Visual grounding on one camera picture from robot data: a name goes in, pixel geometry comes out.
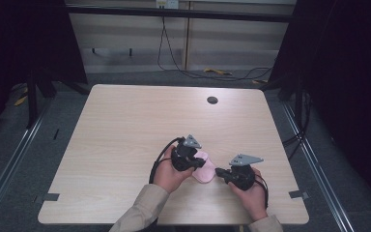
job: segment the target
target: beige sleeve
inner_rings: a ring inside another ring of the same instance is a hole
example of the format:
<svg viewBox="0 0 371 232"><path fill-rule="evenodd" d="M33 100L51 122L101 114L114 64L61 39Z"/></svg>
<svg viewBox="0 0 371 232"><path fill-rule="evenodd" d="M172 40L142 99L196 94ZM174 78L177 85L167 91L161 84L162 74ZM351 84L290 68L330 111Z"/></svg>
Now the beige sleeve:
<svg viewBox="0 0 371 232"><path fill-rule="evenodd" d="M276 216L269 216L248 225L251 232L282 232L282 226Z"/></svg>
<svg viewBox="0 0 371 232"><path fill-rule="evenodd" d="M144 186L133 206L116 221L110 232L138 231L146 228L158 218L168 197L168 192L160 186Z"/></svg>

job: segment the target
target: wall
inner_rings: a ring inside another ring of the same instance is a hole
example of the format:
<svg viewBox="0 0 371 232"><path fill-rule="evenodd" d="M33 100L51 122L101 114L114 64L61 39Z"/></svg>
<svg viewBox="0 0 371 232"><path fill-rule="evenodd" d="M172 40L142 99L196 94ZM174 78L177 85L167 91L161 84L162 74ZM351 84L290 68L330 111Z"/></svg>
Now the wall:
<svg viewBox="0 0 371 232"><path fill-rule="evenodd" d="M151 0L66 2L108 7L156 6L156 1ZM180 9L290 15L295 7L292 0L264 2L180 1ZM70 14L70 17L87 73L160 70L157 65L162 30L160 17L100 14ZM166 18L165 25L176 63L188 70L270 67L287 28L287 23L186 18ZM166 69L176 68L165 38L160 63Z"/></svg>

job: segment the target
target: wire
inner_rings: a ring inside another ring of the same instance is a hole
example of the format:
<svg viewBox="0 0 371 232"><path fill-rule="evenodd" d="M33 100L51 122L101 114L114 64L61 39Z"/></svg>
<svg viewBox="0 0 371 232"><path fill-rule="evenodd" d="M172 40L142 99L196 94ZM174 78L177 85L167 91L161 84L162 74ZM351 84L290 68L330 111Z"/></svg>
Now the wire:
<svg viewBox="0 0 371 232"><path fill-rule="evenodd" d="M198 74L198 73L194 73L194 72L189 72L189 71L183 71L179 68L179 66L177 65L177 62L174 58L173 50L171 48L171 43L170 43L170 40L168 39L167 30L165 28L165 20L164 20L164 17L163 17L162 18L162 30L161 30L161 36L160 36L160 44L159 44L159 48L158 48L157 64L164 71L173 71L173 70L165 69L161 65L161 63L159 62L160 61L160 56L161 56L161 47L162 47L162 41L163 41L164 35L165 35L165 39L167 40L167 44L168 44L168 47L169 47L169 50L170 50L171 58L174 62L174 65L176 66L177 71L179 71L180 73L182 73L182 74L184 74L184 75L186 75L190 78L194 78L194 79L213 79L213 80L219 80L219 81L238 81L238 80L244 80L244 79L257 79L257 78L260 78L260 77L266 75L267 73L269 73L273 68L273 67L271 67L271 68L254 68L254 69L250 70L244 77L234 77L234 76L215 77L215 76L206 76L206 75L202 75L202 74ZM258 76L249 77L249 75L255 70L265 70L265 71Z"/></svg>
<svg viewBox="0 0 371 232"><path fill-rule="evenodd" d="M300 147L300 144L302 143L303 139L305 138L305 134L306 134L306 130L308 128L308 125L309 125L309 118L310 118L310 113L311 113L311 106L312 106L312 101L309 97L308 94L305 94L305 102L304 102L304 105L305 105L305 109L306 109L306 119L305 119L305 124L304 125L300 125L300 132L298 132L295 136L289 138L288 140L284 141L283 144L284 144L284 147L287 147L289 145L291 145L295 140L297 140L298 138L300 139L300 141L298 142L297 146L295 147L294 151L291 153L291 155L288 157L288 160L291 160L291 158L294 156L294 154L296 153L297 149Z"/></svg>
<svg viewBox="0 0 371 232"><path fill-rule="evenodd" d="M256 177L259 177L261 179L262 183L257 181ZM265 208L267 209L268 208L268 199L269 199L267 182L265 182L265 180L264 180L264 178L262 178L262 176L257 175L257 174L255 174L254 182L257 183L264 190L264 193L265 193Z"/></svg>
<svg viewBox="0 0 371 232"><path fill-rule="evenodd" d="M153 164L153 167L152 167L152 171L150 172L150 178L149 178L149 184L152 184L153 183L153 180L155 179L155 175L156 175L156 171L157 171L157 168L159 166L159 164L165 160L170 160L170 159L161 159L162 155L164 155L164 153L167 151L167 149L171 146L171 144L179 141L181 138L180 137L177 137L173 140L171 140L171 142L169 142L167 144L167 146L165 146L165 148L161 151L161 153L158 155L155 163Z"/></svg>
<svg viewBox="0 0 371 232"><path fill-rule="evenodd" d="M315 59L316 59L315 57L317 56L318 50L319 50L319 48L321 47L322 39L323 39L323 37L324 37L324 35L325 35L326 31L327 31L327 28L328 28L328 22L329 22L329 20L330 20L330 18L331 18L331 15L333 14L333 10L335 9L337 2L338 2L338 1L335 0L335 1L333 2L332 7L331 7L330 10L329 10L329 13L328 13L328 19L325 21L324 28L322 29L322 32L321 32L321 36L320 36L319 40L317 41L315 52L314 52L314 54L313 54L313 56L312 56L312 58L311 58L312 61L315 61ZM308 105L308 109L306 109L306 110L309 110L309 111L310 111L310 107L311 107L311 104L309 103L309 105ZM284 141L284 142L283 142L283 143L284 143L284 146L285 146L285 142L288 142L288 141L291 140L291 139L294 139L294 141L295 141L295 139L298 138L298 136L300 136L300 143L299 143L299 145L300 145L301 142L302 142L302 138L304 137L304 134L305 134L305 132L302 132L302 131L300 131L299 133L297 133L295 136L291 137L291 138L288 139L287 141ZM297 150L297 148L299 147L299 145L297 145L296 149L295 149L294 152L291 154L291 156L289 157L289 159L294 155L294 153L295 153L295 151Z"/></svg>

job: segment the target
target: yellow object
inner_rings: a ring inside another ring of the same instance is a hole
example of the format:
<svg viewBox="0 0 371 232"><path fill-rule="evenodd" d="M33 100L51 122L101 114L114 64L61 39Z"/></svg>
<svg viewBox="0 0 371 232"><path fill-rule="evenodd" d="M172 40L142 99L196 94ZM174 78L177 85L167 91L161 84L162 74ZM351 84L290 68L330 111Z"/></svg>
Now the yellow object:
<svg viewBox="0 0 371 232"><path fill-rule="evenodd" d="M204 69L204 72L205 73L207 73L207 72L214 72L214 73L217 73L217 74L232 75L232 73L230 73L230 72L225 72L225 71L220 71L220 70L213 70L213 69Z"/></svg>
<svg viewBox="0 0 371 232"><path fill-rule="evenodd" d="M25 88L25 90L23 91L23 94L20 95L19 99L14 103L14 106L18 106L22 104L23 102L25 102L26 97L28 97L28 88Z"/></svg>
<svg viewBox="0 0 371 232"><path fill-rule="evenodd" d="M252 83L254 84L266 84L268 83L267 80L252 80Z"/></svg>

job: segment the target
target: metal bar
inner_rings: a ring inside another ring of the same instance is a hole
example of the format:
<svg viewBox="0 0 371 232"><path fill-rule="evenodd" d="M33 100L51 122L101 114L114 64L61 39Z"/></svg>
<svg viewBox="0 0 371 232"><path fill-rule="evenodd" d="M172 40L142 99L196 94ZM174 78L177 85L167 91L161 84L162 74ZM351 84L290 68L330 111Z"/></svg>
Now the metal bar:
<svg viewBox="0 0 371 232"><path fill-rule="evenodd" d="M30 129L38 118L38 104L36 100L36 79L35 73L31 71L27 79L28 85L28 105L29 105L29 122L27 129Z"/></svg>
<svg viewBox="0 0 371 232"><path fill-rule="evenodd" d="M160 17L183 17L183 18L206 18L206 19L228 19L243 21L264 21L264 22L301 22L311 23L315 19L293 17L284 14L247 14L229 12L210 12L177 9L155 9L155 8L122 8L122 7L99 7L91 5L22 5L16 4L17 8L44 8L46 10L64 11L73 14L94 14L94 15L137 15L137 16L160 16Z"/></svg>
<svg viewBox="0 0 371 232"><path fill-rule="evenodd" d="M11 160L8 162L4 171L0 176L0 202L5 195L6 190L11 182L11 179L14 177L17 168L19 167L24 155L26 154L32 140L34 139L39 127L41 126L43 116L46 114L47 109L49 108L51 100L46 100L46 103L43 106L43 111L33 124L30 129L27 129L23 134L22 139L14 151L14 154L11 157Z"/></svg>
<svg viewBox="0 0 371 232"><path fill-rule="evenodd" d="M300 132L297 124L295 123L295 115L291 106L289 106L287 103L284 103L283 106L294 133ZM318 182L319 187L321 188L322 194L327 200L330 211L332 212L333 217L335 218L340 230L343 232L353 232L354 228L352 227L348 214L344 210L336 193L333 191L333 188L328 181L327 175L325 175L325 172L321 164L318 162L318 159L316 158L316 155L313 152L312 147L306 137L302 139L302 143L300 146L303 150L303 153L305 154L309 166L311 167L315 179Z"/></svg>

